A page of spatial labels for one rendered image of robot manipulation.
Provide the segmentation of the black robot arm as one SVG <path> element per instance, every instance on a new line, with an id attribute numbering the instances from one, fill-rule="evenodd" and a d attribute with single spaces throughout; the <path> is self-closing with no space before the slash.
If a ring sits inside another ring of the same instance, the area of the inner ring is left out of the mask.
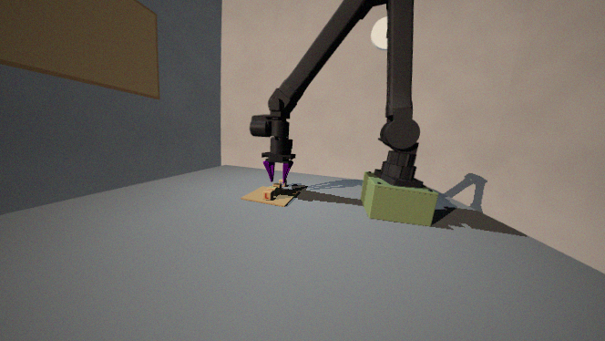
<path id="1" fill-rule="evenodd" d="M 343 0 L 291 75 L 272 93 L 268 101 L 270 115 L 251 117 L 250 132 L 254 137 L 289 138 L 290 122 L 286 119 L 290 119 L 303 92 L 357 22 L 363 20 L 373 6 L 384 4 L 387 10 L 386 123 L 380 131 L 382 139 L 378 140 L 392 151 L 388 151 L 382 169 L 375 169 L 374 175 L 394 186 L 422 188 L 423 182 L 413 178 L 420 136 L 420 128 L 413 120 L 412 102 L 414 0 Z"/>

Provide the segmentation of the tan flat mat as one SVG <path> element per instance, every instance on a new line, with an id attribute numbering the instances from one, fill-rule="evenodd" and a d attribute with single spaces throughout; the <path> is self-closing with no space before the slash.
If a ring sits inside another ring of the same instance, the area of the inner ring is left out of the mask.
<path id="1" fill-rule="evenodd" d="M 268 188 L 269 187 L 262 186 L 259 189 L 252 191 L 249 194 L 241 197 L 241 199 L 247 200 L 247 201 L 252 201 L 252 202 L 261 202 L 261 203 L 267 203 L 267 204 L 271 204 L 271 205 L 285 207 L 292 200 L 292 198 L 298 193 L 297 191 L 289 191 L 289 190 L 282 189 L 280 192 L 277 192 L 277 194 L 275 196 L 273 196 L 273 198 L 269 201 L 269 200 L 264 200 L 262 198 L 262 192 L 265 191 L 266 189 L 268 190 Z"/>

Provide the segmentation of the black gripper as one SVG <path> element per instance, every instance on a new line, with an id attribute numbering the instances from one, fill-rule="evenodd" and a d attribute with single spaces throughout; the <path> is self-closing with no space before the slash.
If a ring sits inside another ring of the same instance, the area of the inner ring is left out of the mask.
<path id="1" fill-rule="evenodd" d="M 277 140 L 277 138 L 272 137 L 271 153 L 264 152 L 261 154 L 262 158 L 269 158 L 265 159 L 263 165 L 268 171 L 271 182 L 273 182 L 275 162 L 283 163 L 283 183 L 286 182 L 288 172 L 293 165 L 292 160 L 295 159 L 295 154 L 288 154 L 288 142 L 289 138 Z"/>

